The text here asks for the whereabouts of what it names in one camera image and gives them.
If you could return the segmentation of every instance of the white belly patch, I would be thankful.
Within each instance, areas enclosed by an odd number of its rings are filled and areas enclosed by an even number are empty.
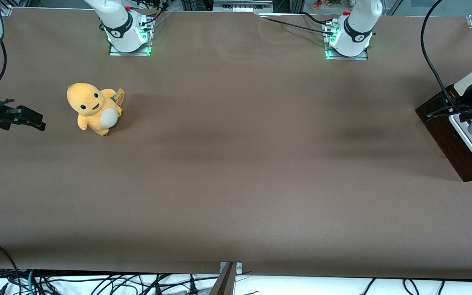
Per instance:
[[[118,112],[112,108],[104,109],[100,117],[101,125],[109,128],[118,121]]]

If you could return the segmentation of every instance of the brown table surface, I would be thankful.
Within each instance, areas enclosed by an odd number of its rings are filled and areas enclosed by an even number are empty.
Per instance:
[[[175,13],[152,56],[109,57],[93,11],[15,9],[0,95],[47,129],[0,131],[0,245],[20,268],[472,278],[472,182],[414,112],[439,90],[422,21],[382,17],[351,62],[251,13]],[[446,84],[472,71],[464,18],[425,42]],[[75,82],[126,91],[110,136],[77,127]]]

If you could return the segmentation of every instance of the wooden block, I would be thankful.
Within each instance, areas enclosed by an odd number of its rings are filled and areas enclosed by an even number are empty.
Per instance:
[[[447,91],[453,99],[458,99],[460,95],[454,87],[448,86]],[[426,107],[431,103],[438,103],[442,99],[442,92],[429,99],[416,109],[416,113],[431,133],[434,140],[440,146],[453,168],[460,178],[467,182],[472,181],[472,153],[449,122],[447,116],[440,116],[425,122],[427,114]]]

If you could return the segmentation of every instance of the stuffed animal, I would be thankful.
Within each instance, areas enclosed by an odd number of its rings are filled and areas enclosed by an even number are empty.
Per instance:
[[[73,84],[67,90],[69,104],[79,114],[77,125],[82,130],[90,126],[100,136],[109,134],[109,128],[118,121],[124,97],[123,89],[118,93],[112,89],[99,91],[87,83]]]

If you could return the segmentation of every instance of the plush toy tag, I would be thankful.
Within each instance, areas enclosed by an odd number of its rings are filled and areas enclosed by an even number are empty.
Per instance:
[[[120,90],[118,90],[118,92],[116,92],[116,95],[114,96],[114,101],[116,102],[116,105],[121,106],[124,98],[125,98],[125,90],[120,88]]]

